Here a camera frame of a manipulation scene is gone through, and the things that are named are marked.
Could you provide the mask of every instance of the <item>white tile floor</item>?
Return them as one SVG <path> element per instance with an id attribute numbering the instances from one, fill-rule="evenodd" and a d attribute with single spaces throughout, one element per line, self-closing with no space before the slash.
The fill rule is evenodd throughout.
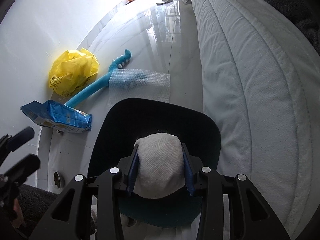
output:
<path id="1" fill-rule="evenodd" d="M 180 0 L 156 6 L 159 1 L 134 1 L 121 8 L 102 29 L 89 47 L 100 63 L 98 77 L 108 71 L 113 58 L 129 49 L 132 59 L 126 68 L 169 73 L 170 103 L 202 112 L 202 69 L 193 9 Z M 108 88 L 102 89 L 78 107 L 92 114 L 92 131 L 53 133 L 49 174 L 59 171 L 66 183 L 76 174 L 87 175 L 92 148 L 107 115 L 108 97 Z M 48 190 L 58 192 L 50 181 Z"/>

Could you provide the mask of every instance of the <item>blue plastic package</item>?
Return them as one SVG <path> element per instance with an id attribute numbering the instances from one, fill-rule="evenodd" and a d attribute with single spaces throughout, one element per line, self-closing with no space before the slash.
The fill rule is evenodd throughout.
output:
<path id="1" fill-rule="evenodd" d="M 43 104 L 33 101 L 20 109 L 34 123 L 41 126 L 71 133 L 91 130 L 91 114 L 86 114 L 53 100 L 48 100 Z"/>

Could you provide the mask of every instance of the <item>white towel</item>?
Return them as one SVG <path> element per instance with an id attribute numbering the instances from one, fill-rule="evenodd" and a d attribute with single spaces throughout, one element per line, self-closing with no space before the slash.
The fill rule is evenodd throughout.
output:
<path id="1" fill-rule="evenodd" d="M 167 133 L 138 139 L 139 169 L 134 193 L 143 198 L 163 198 L 185 185 L 181 142 Z"/>

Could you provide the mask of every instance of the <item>slipper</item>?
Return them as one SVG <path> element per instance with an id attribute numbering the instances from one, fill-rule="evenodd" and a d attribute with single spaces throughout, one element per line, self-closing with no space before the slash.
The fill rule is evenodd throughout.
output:
<path id="1" fill-rule="evenodd" d="M 169 2 L 173 2 L 173 0 L 162 0 L 162 2 L 156 3 L 156 5 L 162 5 Z"/>

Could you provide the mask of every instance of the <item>white cloth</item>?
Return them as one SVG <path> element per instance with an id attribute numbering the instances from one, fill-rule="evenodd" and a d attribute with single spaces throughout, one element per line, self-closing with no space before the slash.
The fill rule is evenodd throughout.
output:
<path id="1" fill-rule="evenodd" d="M 163 198 L 185 185 L 181 142 L 167 133 L 136 141 L 139 169 L 134 193 L 143 198 Z"/>
<path id="2" fill-rule="evenodd" d="M 148 230 L 148 235 L 144 238 L 144 240 L 196 240 L 200 215 L 201 214 L 199 214 L 189 226 L 177 228 L 159 228 L 151 225 L 146 225 L 145 227 L 141 225 L 141 229 Z"/>

